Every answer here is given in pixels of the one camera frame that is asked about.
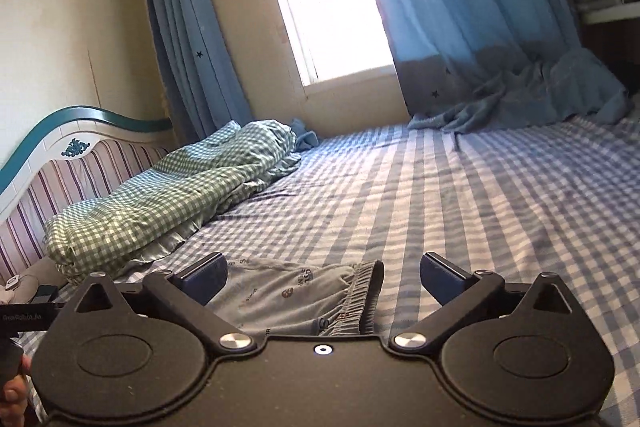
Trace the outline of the person's left hand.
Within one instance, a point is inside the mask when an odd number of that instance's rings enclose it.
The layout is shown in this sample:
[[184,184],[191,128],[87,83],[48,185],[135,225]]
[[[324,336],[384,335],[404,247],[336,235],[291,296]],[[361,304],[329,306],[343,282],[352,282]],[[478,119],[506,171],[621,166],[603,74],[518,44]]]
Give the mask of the person's left hand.
[[7,381],[2,388],[1,422],[4,427],[23,427],[28,407],[28,384],[26,376],[30,373],[32,361],[22,355],[17,375]]

